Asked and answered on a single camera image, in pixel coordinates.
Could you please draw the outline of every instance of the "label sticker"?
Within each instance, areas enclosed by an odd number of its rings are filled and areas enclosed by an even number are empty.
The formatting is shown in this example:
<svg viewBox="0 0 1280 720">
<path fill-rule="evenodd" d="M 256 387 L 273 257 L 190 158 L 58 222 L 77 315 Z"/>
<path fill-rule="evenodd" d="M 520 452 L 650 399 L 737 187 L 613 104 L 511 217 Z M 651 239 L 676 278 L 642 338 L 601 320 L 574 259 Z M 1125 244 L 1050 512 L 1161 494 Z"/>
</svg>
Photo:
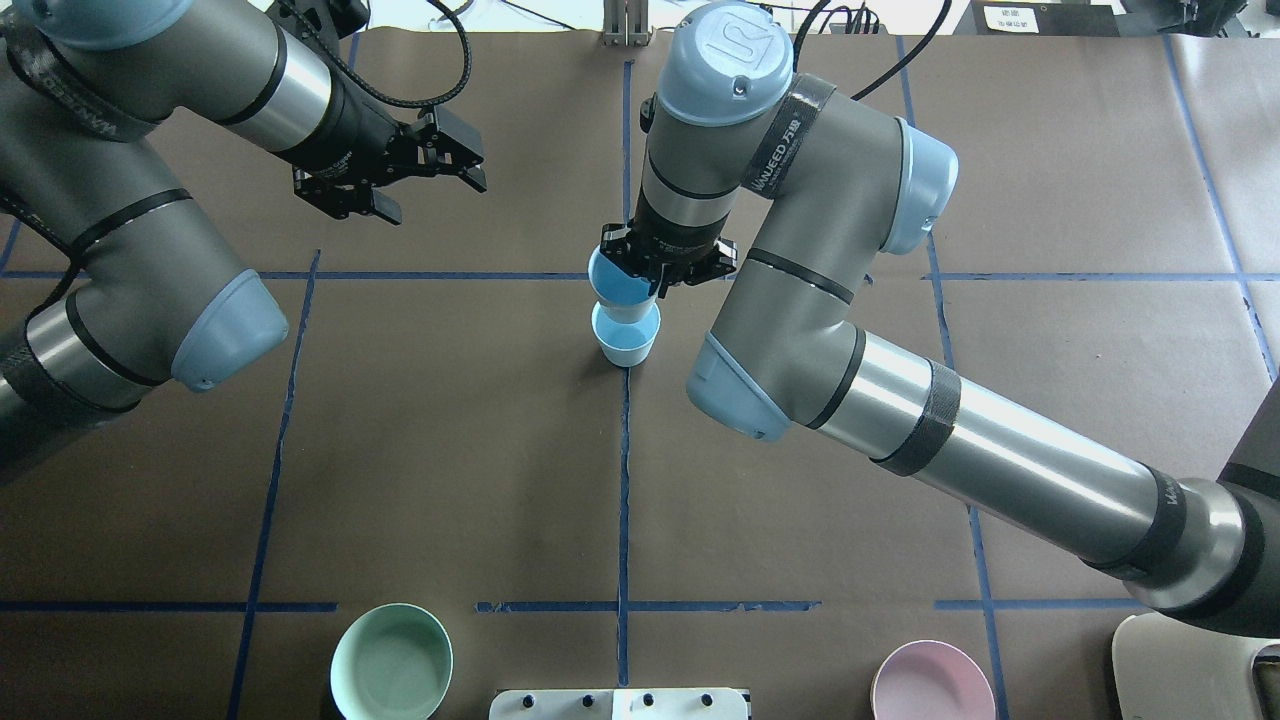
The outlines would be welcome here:
<svg viewBox="0 0 1280 720">
<path fill-rule="evenodd" d="M 1036 26 L 1036 10 L 1032 8 L 993 8 L 982 9 L 987 15 L 987 27 L 1001 32 L 1039 32 Z"/>
</svg>

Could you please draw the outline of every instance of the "white bracket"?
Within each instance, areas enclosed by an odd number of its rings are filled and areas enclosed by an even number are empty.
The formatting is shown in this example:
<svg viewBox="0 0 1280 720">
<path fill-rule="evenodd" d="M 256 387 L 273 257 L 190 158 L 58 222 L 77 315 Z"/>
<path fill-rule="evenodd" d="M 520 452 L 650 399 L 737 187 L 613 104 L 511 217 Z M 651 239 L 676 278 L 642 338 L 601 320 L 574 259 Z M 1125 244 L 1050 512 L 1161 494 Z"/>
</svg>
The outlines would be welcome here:
<svg viewBox="0 0 1280 720">
<path fill-rule="evenodd" d="M 732 688 L 504 691 L 489 720 L 751 720 L 750 698 Z"/>
<path fill-rule="evenodd" d="M 649 0 L 604 0 L 602 45 L 649 45 Z"/>
</svg>

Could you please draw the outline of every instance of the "stacked cup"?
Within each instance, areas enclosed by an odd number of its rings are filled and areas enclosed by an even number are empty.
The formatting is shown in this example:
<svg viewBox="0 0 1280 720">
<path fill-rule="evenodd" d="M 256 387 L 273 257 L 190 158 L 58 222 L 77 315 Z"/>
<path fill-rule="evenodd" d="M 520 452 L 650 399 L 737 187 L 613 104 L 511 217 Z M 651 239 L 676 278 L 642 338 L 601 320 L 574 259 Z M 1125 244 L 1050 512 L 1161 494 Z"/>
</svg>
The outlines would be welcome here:
<svg viewBox="0 0 1280 720">
<path fill-rule="evenodd" d="M 607 258 L 591 251 L 586 275 L 599 301 L 591 309 L 591 329 L 609 363 L 634 368 L 649 356 L 662 325 L 662 313 L 649 293 L 649 281 L 632 278 Z"/>
</svg>

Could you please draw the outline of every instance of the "light blue cap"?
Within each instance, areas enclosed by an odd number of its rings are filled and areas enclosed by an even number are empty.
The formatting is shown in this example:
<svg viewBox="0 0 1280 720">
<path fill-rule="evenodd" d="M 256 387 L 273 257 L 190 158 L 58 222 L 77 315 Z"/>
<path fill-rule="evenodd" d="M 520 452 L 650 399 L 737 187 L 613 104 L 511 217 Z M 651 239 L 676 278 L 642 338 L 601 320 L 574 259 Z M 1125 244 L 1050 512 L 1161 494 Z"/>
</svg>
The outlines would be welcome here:
<svg viewBox="0 0 1280 720">
<path fill-rule="evenodd" d="M 40 32 L 79 50 L 119 50 L 173 27 L 195 0 L 14 0 Z"/>
<path fill-rule="evenodd" d="M 776 441 L 791 427 L 787 414 L 712 333 L 703 341 L 685 392 L 699 410 L 754 439 Z"/>
<path fill-rule="evenodd" d="M 173 359 L 174 379 L 212 389 L 284 342 L 289 323 L 253 270 L 236 275 L 205 307 Z"/>
<path fill-rule="evenodd" d="M 906 255 L 933 229 L 951 200 L 960 174 L 955 150 L 913 128 L 902 118 L 902 178 L 897 186 L 893 227 L 881 252 Z"/>
<path fill-rule="evenodd" d="M 680 23 L 658 76 L 658 100 L 694 126 L 732 126 L 755 118 L 791 86 L 791 37 L 769 13 L 721 0 Z"/>
</svg>

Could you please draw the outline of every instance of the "metallic robot link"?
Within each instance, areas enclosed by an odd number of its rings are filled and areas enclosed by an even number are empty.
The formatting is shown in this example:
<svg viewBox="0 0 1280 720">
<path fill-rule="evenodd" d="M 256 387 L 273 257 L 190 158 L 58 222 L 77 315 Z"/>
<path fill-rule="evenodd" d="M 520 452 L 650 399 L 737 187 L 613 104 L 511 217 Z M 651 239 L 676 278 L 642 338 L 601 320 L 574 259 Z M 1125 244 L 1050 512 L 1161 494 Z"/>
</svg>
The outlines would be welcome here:
<svg viewBox="0 0 1280 720">
<path fill-rule="evenodd" d="M 736 188 L 773 200 L 689 378 L 748 436 L 803 424 L 983 507 L 1125 582 L 1166 615 L 1280 635 L 1280 389 L 1221 482 L 1175 480 L 849 322 L 877 252 L 909 252 L 946 206 L 951 149 L 792 77 L 763 10 L 716 3 L 676 29 L 645 108 L 635 218 L 602 252 L 662 295 L 724 274 Z"/>
<path fill-rule="evenodd" d="M 18 0 L 0 13 L 0 210 L 91 278 L 0 334 L 0 483 L 169 378 L 207 391 L 288 333 L 145 140 L 174 108 L 292 163 L 294 192 L 334 218 L 399 223 L 376 187 L 410 176 L 484 191 L 472 128 L 440 106 L 399 123 L 312 51 L 357 29 L 364 5 L 269 14 L 243 0 Z"/>
</svg>

